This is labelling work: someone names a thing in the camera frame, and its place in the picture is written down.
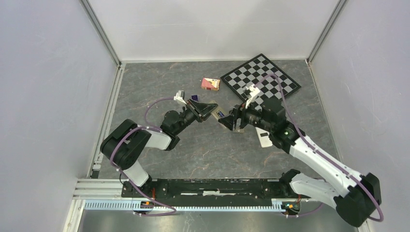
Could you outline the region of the beige battery cover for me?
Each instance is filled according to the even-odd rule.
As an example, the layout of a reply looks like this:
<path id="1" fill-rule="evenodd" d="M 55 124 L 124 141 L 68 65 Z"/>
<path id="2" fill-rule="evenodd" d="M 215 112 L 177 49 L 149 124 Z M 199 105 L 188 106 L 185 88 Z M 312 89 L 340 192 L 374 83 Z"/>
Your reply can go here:
<path id="1" fill-rule="evenodd" d="M 244 129 L 239 129 L 239 128 L 234 129 L 233 133 L 244 133 Z"/>

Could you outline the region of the red and white remote control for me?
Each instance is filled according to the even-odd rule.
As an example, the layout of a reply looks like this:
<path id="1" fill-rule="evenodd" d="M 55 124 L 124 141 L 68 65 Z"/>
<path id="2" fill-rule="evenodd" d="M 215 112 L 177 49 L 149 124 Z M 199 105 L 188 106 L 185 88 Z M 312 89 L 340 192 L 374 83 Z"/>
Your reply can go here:
<path id="1" fill-rule="evenodd" d="M 255 128 L 256 133 L 260 142 L 260 145 L 262 148 L 267 148 L 267 147 L 272 147 L 273 144 L 271 140 L 269 139 L 269 132 L 262 130 L 260 128 Z"/>

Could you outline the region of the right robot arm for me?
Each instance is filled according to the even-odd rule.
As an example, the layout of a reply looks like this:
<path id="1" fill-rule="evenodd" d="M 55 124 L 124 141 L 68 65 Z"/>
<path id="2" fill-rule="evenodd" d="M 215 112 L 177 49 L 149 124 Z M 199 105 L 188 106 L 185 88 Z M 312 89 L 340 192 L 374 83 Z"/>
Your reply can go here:
<path id="1" fill-rule="evenodd" d="M 290 170 L 279 184 L 283 196 L 309 196 L 335 209 L 345 222 L 354 227 L 360 227 L 368 219 L 382 222 L 379 179 L 372 173 L 363 175 L 329 155 L 286 114 L 286 105 L 277 99 L 265 99 L 261 110 L 255 110 L 252 103 L 244 102 L 218 121 L 231 131 L 251 125 L 268 132 L 268 138 L 275 147 L 307 164 L 322 177 L 318 180 L 298 170 Z M 378 212 L 379 218 L 372 217 L 373 212 Z"/>

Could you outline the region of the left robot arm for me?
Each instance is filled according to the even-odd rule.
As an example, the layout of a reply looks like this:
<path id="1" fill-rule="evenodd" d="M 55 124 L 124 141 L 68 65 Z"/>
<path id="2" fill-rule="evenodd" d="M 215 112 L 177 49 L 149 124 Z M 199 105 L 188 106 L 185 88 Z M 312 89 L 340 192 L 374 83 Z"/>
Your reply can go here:
<path id="1" fill-rule="evenodd" d="M 174 149 L 180 141 L 178 135 L 184 129 L 194 121 L 206 121 L 217 107 L 216 103 L 200 103 L 189 99 L 183 103 L 181 112 L 166 112 L 159 127 L 142 126 L 126 119 L 103 140 L 100 152 L 134 183 L 135 193 L 146 197 L 152 191 L 152 184 L 149 182 L 150 175 L 138 161 L 142 151 L 145 148 L 164 151 Z"/>

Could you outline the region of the red playing card box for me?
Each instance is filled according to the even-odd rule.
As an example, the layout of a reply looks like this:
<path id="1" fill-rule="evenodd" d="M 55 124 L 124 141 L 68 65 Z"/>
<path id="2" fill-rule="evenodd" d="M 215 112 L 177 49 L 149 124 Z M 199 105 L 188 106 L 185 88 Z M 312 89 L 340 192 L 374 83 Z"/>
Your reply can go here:
<path id="1" fill-rule="evenodd" d="M 203 78 L 201 82 L 201 88 L 205 90 L 218 91 L 220 88 L 220 80 L 212 78 Z"/>

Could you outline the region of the black and white chessboard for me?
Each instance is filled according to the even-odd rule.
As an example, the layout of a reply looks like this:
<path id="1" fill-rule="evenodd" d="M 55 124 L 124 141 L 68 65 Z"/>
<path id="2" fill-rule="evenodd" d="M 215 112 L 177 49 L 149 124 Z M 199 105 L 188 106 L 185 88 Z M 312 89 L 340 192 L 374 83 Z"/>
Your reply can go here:
<path id="1" fill-rule="evenodd" d="M 285 97 L 292 95 L 301 88 L 296 81 L 264 54 L 259 54 L 239 65 L 223 75 L 220 80 L 242 101 L 246 99 L 245 88 L 255 84 L 261 91 L 255 102 L 260 104 L 266 98 L 277 98 L 279 100 L 282 98 L 277 80 L 274 77 L 266 77 L 272 73 L 280 79 Z"/>

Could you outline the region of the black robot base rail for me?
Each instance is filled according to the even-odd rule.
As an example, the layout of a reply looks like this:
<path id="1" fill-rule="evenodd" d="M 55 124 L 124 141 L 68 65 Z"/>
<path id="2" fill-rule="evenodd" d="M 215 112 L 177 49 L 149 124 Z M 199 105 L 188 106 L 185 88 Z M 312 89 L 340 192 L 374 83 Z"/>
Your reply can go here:
<path id="1" fill-rule="evenodd" d="M 279 179 L 153 179 L 139 193 L 130 182 L 122 187 L 123 198 L 147 195 L 176 210 L 270 210 L 280 211 L 280 199 L 298 199 L 291 178 L 300 171 L 291 169 Z"/>

